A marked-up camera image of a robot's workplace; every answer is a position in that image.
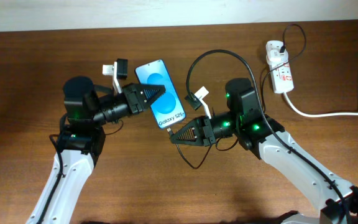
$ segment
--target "white wall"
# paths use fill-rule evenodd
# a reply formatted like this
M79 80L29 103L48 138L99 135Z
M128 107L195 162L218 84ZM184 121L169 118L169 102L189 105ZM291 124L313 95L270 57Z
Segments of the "white wall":
M0 31L358 19L358 0L0 0Z

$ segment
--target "smartphone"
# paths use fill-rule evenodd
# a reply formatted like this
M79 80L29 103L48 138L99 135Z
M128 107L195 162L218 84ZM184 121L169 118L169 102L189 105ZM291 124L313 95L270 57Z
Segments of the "smartphone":
M165 93L151 105L159 128L167 128L186 118L185 110L163 60L139 66L135 72L141 84L165 86Z

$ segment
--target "white power strip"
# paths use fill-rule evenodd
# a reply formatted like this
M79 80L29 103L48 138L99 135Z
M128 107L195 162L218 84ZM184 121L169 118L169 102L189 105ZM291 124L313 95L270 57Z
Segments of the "white power strip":
M266 61L270 67L270 75L272 77L273 89L275 93L282 93L288 105L299 115L309 118L322 118L327 116L358 116L358 112L338 112L338 113L325 113L325 114L306 114L298 110L289 99L287 92L293 90L293 80L288 62L288 52L280 53L283 42L279 40L271 40L266 44Z
M280 53L283 42L279 40L271 40L266 44L266 61L270 68L270 75L272 77L273 89L275 93L286 93L293 90L293 81L288 61L288 52Z

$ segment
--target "wire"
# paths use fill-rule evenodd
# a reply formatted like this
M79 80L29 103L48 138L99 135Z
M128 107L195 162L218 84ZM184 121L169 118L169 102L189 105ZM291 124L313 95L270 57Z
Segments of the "wire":
M219 150L219 151L228 151L228 150L234 148L234 146L236 146L237 143L239 142L239 139L237 138L236 141L233 143L233 145L230 146L230 147L228 147L227 149L218 149L218 144L219 144L219 141L220 141L221 139L222 139L222 138L219 138L219 139L216 141L216 143L215 143L215 148L216 148L217 150Z
M240 113L237 113L236 114L236 131L237 131L238 135L240 135L239 119L240 119Z
M60 132L62 132L62 131L63 131L63 128L65 127L66 119L67 119L67 113L65 113L65 114L60 118L60 121L59 121L59 129L60 129Z
M117 129L117 131L108 133L108 134L106 134L107 136L112 135L112 134L116 134L117 132L119 132L122 129L122 127L124 127L124 122L121 119L120 119L120 121L121 121L121 126Z
M55 142L55 140L53 139L53 137L58 137L57 142ZM61 133L60 133L60 134L51 134L51 135L49 136L49 139L50 139L50 141L52 142L53 146L55 147L56 154L57 154L57 157L58 157L58 159L59 159L59 173L57 174L56 182L55 182L55 184L53 185L53 187L52 187L52 189L51 189L51 191L50 191L50 193L49 193L47 202L45 203L44 209L42 210L41 216L40 216L40 218L38 219L37 224L41 224L41 223L44 221L44 217L45 217L45 214L47 213L49 204L50 204L50 202L52 201L53 194L55 193L56 188L57 188L57 186L59 185L60 179L62 178L62 176L64 176L64 174L63 174L63 159L62 159L62 155L60 154L60 151L58 150L58 142L60 141L60 138L61 138L61 137L62 137Z
M180 148L179 148L179 145L178 145L178 144L175 144L175 145L177 146L177 149L178 149L178 152L179 152L181 158L182 158L191 168L193 168L193 169L198 169L198 168L201 167L201 165L203 165L206 156L208 155L209 151L210 151L211 148L212 148L212 145L210 145L209 148L208 148L208 150L207 150L206 153L205 153L205 156L204 156L203 160L200 162L200 164L198 164L198 166L194 167L194 166L191 165L191 163L185 158L185 156L181 153L181 150L180 150Z
M338 112L338 113L325 113L325 114L306 114L304 112L301 112L298 110L289 99L287 93L284 94L284 99L287 101L288 105L297 112L298 114L308 117L308 118L322 118L322 117L328 117L328 116L358 116L358 112Z
M301 26L299 26L298 24L290 24L289 26L287 26L287 27L284 29L284 31L283 31L283 47L285 47L285 32L287 31L288 28L290 28L290 27L292 27L292 26L295 26L295 27L297 27L297 28L299 28L299 29L301 30L301 33L302 33L302 35L303 35L303 39L305 40L305 41L303 42L303 48L302 48L302 50L301 50L296 56L294 56L293 58L291 58L289 61L283 63L282 65L277 66L277 67L271 69L271 70L268 71L268 73L266 73L266 75L264 76L264 79L263 79L263 81L262 81L262 85L260 86L261 96L262 96L262 107L263 107L263 109L264 109L263 112L266 111L266 104L265 104L265 98L264 98L264 85L265 85L265 80L266 80L267 75L270 74L270 72L272 72L272 71L274 71L274 70L276 70L276 69L278 69L278 68L281 68L282 66L284 66L284 65L286 65L286 64L288 64L288 63L290 63L290 62L292 62L294 59L296 59L297 57L299 57L299 56L306 50L306 44L307 44L307 42L308 42L307 39L306 39L306 34L305 34L305 31L303 30L303 28L302 28Z
M286 147L289 152L288 153L294 153L295 155L297 155L299 158L301 158L302 160L304 160L307 164L309 164L314 170L316 170L326 181L327 183L334 189L334 191L337 193L339 199L341 199L341 202L342 202L342 207L343 207L343 210L344 210L344 213L346 215L346 220L348 223L351 223L351 216L350 216L350 212L349 212L349 209L346 205L346 202L345 202L345 199L342 195L342 193L339 191L339 189L336 187L336 184L320 169L318 168L316 165L314 165L311 161L309 161L305 156L303 156L302 154L300 154L299 152L297 152L293 147L289 146L287 143L285 143L278 135L277 133L274 132L274 130L272 129L272 127L269 125L269 122L267 121L266 119L266 116L262 110L262 104L260 102L260 98L259 98L259 91L258 91L258 87L257 87L257 84L256 84L256 81L255 81L255 77L254 77L254 74L252 73L252 70L251 70L251 67L249 66L249 64L238 54L234 53L234 52L231 52L231 51L228 51L228 50L210 50L208 52L205 52L204 54L202 54L201 56L199 56L195 62L199 61L201 58L209 55L209 54L213 54L213 53L224 53L224 54L229 54L229 55L232 55L233 57L237 58L238 60L240 60L247 68L248 72L249 72L249 75L251 77L251 81L252 81L252 84L255 88L255 97L256 97L256 100L257 100L257 104L258 104L258 109L259 109L259 112L260 112L260 115L262 116L262 119L266 125L266 127L268 127L269 131L272 133L272 135L277 139L277 141L282 144L284 147ZM190 67L190 70L189 70L189 73L188 73L188 80L190 78L189 74L191 73L191 70L192 68L194 67L195 65L195 62L193 62L192 66Z

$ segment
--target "cable clip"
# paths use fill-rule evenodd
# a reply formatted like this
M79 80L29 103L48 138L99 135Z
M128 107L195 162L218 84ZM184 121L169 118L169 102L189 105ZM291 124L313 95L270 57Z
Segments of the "cable clip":
M294 149L293 147L291 147L291 146L290 146L290 150L288 150L288 152L287 152L287 153L291 154L293 150L295 150L295 149Z
M211 119L211 113L209 112L208 105L203 101L203 98L208 95L209 91L203 86L194 95L201 102L204 107L205 115Z

